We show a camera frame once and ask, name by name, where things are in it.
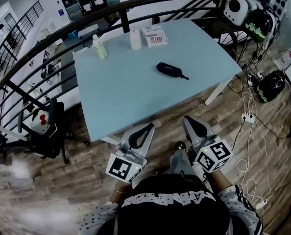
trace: light blue tabletop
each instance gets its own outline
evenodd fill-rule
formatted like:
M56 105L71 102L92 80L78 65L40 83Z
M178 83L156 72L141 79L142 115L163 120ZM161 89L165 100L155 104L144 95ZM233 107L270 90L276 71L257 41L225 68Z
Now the light blue tabletop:
M80 99L92 141L241 72L237 63L189 19L159 25L168 45L148 48L143 43L140 50L132 50L126 33L104 43L108 53L104 60L94 47L75 55ZM160 62L181 68L189 80L159 73L156 65Z

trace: black pouch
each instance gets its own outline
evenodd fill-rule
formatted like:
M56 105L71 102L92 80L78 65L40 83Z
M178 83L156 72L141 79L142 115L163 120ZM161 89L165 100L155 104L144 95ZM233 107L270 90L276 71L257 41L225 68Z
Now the black pouch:
M188 77L183 75L183 72L180 68L177 68L175 66L172 65L168 65L166 63L159 63L156 66L157 70L167 76L172 76L172 77L181 77L181 78L185 78L187 80L189 80Z

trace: person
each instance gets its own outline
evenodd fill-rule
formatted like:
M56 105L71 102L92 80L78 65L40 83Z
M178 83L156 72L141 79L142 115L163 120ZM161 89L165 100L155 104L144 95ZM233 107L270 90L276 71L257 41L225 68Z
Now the person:
M210 192L185 150L170 158L170 174L143 179L134 189L118 181L105 205L86 214L79 235L260 235L262 222L239 185L220 170L208 174Z
M15 49L17 41L14 39L12 34L9 33L9 30L3 24L0 24L0 30L2 31L2 37L9 43L11 49Z

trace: bracelet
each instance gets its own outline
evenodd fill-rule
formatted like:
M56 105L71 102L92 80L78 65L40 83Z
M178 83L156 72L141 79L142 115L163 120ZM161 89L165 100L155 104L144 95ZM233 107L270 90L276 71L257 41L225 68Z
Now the bracelet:
M115 191L116 191L116 192L118 192L118 193L120 193L120 194L128 194L128 193L129 193L129 192L121 192L121 191L117 190L117 189L116 189L116 186L117 186L117 184L115 184Z

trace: person's arm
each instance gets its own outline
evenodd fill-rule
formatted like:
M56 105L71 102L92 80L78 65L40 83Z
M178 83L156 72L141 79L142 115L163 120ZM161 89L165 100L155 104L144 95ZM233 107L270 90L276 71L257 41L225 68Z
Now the person's arm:
M116 218L118 204L122 203L129 196L131 190L131 184L118 181L109 202L105 205L93 208L91 212L82 218L78 234L98 234L99 230L105 223Z
M220 170L213 171L208 175L208 181L215 194L218 194L221 190L232 186L231 182L224 176Z
M227 206L230 212L230 224L227 235L260 235L262 221L255 209L243 195L240 186L233 186L220 170L208 175L212 190Z

